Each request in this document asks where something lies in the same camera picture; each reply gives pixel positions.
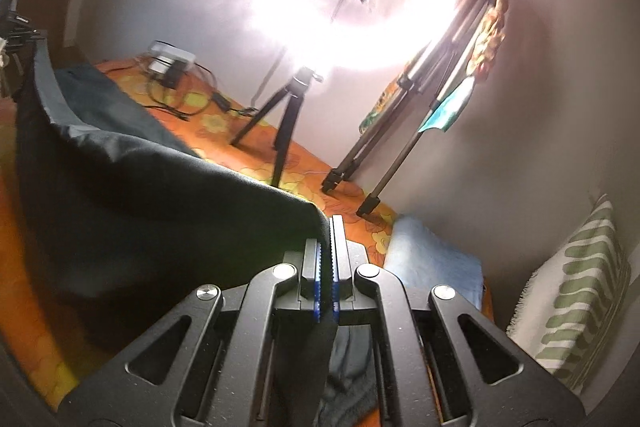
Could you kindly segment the large silver tripod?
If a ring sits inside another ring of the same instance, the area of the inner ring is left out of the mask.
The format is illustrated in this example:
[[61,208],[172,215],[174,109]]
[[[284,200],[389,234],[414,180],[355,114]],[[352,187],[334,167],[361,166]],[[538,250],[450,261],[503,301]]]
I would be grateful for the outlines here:
[[[444,33],[457,11],[457,3],[458,0],[446,0],[443,6],[433,5],[411,21],[416,43],[408,62]],[[359,133],[345,155],[323,176],[321,193],[336,196],[348,184],[362,181],[362,195],[355,207],[359,217],[373,215],[384,204],[408,202],[409,184],[420,180],[415,173],[416,155],[425,135],[447,131],[470,103],[481,81],[465,74],[460,60],[441,61],[428,76],[423,91],[408,95],[390,116],[366,134]]]

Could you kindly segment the folded light blue cloth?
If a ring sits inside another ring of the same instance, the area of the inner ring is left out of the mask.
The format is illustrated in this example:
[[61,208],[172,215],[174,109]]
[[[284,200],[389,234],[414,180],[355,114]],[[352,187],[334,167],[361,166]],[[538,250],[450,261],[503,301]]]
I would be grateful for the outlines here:
[[415,217],[400,216],[395,221],[383,268],[395,274],[405,288],[430,291],[448,285],[482,309],[480,259],[446,243]]

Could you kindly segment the small black tripod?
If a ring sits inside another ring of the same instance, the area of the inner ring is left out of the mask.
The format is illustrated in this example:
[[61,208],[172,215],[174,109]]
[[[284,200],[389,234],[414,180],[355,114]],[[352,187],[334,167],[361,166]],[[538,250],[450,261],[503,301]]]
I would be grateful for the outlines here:
[[288,99],[286,107],[280,121],[276,137],[273,141],[273,150],[277,152],[274,161],[270,185],[278,187],[280,185],[288,148],[292,142],[293,131],[296,125],[299,112],[305,101],[305,96],[313,81],[322,81],[322,77],[312,69],[303,67],[296,72],[288,83],[278,90],[268,101],[258,109],[257,113],[250,118],[250,121],[233,137],[230,144],[238,146],[250,130],[257,126],[258,122],[269,114],[285,98]]

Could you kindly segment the green striped white pillow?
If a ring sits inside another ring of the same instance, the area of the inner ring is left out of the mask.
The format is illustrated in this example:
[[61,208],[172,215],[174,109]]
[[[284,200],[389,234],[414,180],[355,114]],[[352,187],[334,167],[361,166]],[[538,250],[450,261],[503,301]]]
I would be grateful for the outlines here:
[[613,204],[602,195],[585,222],[529,277],[506,335],[578,395],[610,340],[630,276]]

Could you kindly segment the orange floral bedsheet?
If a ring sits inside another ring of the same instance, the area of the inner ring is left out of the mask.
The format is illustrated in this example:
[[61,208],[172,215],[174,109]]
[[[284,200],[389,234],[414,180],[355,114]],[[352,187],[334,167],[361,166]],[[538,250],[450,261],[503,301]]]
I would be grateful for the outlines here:
[[207,76],[167,94],[136,61],[26,72],[1,99],[1,344],[47,413],[193,289],[230,288],[328,238],[381,263],[395,213],[371,220],[356,185],[319,185],[299,145],[270,185],[276,132],[213,103]]

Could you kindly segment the dark grey pants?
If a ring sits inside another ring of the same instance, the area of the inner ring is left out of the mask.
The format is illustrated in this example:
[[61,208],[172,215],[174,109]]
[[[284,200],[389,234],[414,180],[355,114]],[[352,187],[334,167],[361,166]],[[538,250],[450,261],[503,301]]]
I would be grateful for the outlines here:
[[16,169],[58,295],[116,350],[63,401],[71,426],[353,426],[378,405],[372,338],[338,326],[311,202],[198,156],[113,80],[56,69],[47,43],[17,97]]

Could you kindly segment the white power adapter box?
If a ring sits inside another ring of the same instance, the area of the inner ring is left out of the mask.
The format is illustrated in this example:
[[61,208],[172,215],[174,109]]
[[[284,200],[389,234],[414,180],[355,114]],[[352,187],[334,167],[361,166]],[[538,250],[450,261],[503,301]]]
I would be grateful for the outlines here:
[[148,53],[150,77],[168,89],[176,89],[184,74],[195,65],[195,54],[166,41],[154,40]]

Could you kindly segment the colourful cloth on tripod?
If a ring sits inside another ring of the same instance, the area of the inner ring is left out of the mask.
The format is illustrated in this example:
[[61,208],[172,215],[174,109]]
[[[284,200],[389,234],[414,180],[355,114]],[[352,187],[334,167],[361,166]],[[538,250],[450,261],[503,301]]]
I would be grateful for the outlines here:
[[458,0],[457,11],[444,33],[418,52],[390,82],[360,122],[359,133],[366,134],[390,116],[408,95],[423,91],[428,76],[441,61],[460,60],[465,74],[486,79],[504,39],[508,9],[508,0]]

